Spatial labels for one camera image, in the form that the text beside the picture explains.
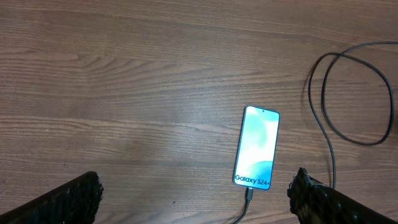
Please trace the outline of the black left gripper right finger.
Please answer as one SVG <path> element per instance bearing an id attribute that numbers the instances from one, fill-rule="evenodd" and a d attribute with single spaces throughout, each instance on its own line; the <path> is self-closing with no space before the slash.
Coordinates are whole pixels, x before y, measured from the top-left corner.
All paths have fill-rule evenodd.
<path id="1" fill-rule="evenodd" d="M 300 224 L 397 224 L 339 191 L 309 176 L 300 168 L 287 189 L 290 212 Z"/>

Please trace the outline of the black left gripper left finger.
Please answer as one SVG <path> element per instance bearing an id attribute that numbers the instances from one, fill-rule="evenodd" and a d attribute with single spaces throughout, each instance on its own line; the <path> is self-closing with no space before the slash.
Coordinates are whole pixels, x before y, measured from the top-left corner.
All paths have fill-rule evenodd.
<path id="1" fill-rule="evenodd" d="M 102 199 L 103 186 L 89 171 L 38 198 L 1 215 L 10 224 L 92 224 Z"/>

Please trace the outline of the Galaxy smartphone blue screen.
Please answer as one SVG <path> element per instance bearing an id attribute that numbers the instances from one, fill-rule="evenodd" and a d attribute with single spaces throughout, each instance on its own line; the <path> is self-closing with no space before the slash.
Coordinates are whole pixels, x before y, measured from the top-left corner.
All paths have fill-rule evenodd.
<path id="1" fill-rule="evenodd" d="M 247 106 L 239 138 L 233 182 L 254 189 L 271 187 L 280 114 Z"/>

